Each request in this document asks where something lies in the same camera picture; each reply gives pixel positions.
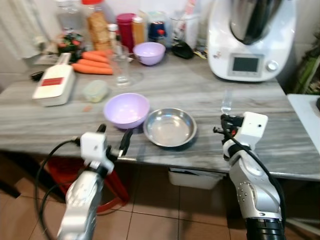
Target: appliance knob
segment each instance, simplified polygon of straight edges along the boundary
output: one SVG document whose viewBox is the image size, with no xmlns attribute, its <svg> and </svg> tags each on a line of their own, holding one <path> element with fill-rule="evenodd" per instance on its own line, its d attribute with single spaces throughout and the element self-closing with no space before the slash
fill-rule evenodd
<svg viewBox="0 0 320 240">
<path fill-rule="evenodd" d="M 269 72 L 274 72 L 274 71 L 276 71 L 276 70 L 278 69 L 278 67 L 279 67 L 279 64 L 278 64 L 276 61 L 274 61 L 274 60 L 268 61 L 268 62 L 266 63 L 266 66 L 265 66 L 265 68 L 266 68 Z"/>
</svg>

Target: red label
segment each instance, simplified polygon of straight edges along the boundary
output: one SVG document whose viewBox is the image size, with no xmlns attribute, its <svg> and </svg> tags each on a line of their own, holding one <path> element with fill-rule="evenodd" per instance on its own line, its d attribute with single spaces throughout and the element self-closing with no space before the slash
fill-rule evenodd
<svg viewBox="0 0 320 240">
<path fill-rule="evenodd" d="M 41 84 L 41 87 L 42 86 L 51 86 L 51 85 L 60 85 L 62 83 L 63 79 L 64 79 L 63 77 L 44 79 L 42 84 Z"/>
</svg>

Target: appliance display screen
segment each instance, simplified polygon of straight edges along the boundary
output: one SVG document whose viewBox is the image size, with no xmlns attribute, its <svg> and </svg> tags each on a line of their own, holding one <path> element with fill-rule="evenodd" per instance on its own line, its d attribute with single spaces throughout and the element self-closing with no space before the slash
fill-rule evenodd
<svg viewBox="0 0 320 240">
<path fill-rule="evenodd" d="M 232 71 L 237 72 L 257 72 L 258 58 L 252 57 L 235 57 Z"/>
</svg>

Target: glass cup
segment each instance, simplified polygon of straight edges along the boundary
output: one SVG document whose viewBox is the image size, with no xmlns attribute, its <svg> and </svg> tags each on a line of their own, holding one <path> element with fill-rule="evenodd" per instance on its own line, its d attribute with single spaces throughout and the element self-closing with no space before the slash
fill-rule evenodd
<svg viewBox="0 0 320 240">
<path fill-rule="evenodd" d="M 125 87 L 130 84 L 128 56 L 129 50 L 123 45 L 114 46 L 113 54 L 108 55 L 118 87 Z"/>
</svg>

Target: white slicer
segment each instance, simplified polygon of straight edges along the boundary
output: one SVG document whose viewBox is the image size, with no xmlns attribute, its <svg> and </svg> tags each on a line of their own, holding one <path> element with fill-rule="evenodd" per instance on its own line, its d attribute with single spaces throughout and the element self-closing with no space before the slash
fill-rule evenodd
<svg viewBox="0 0 320 240">
<path fill-rule="evenodd" d="M 76 75 L 68 65 L 71 53 L 62 53 L 54 66 L 49 67 L 39 81 L 32 99 L 44 107 L 65 104 L 71 94 Z"/>
<path fill-rule="evenodd" d="M 296 28 L 295 0 L 215 0 L 208 61 L 226 80 L 262 82 L 284 68 Z"/>
</svg>

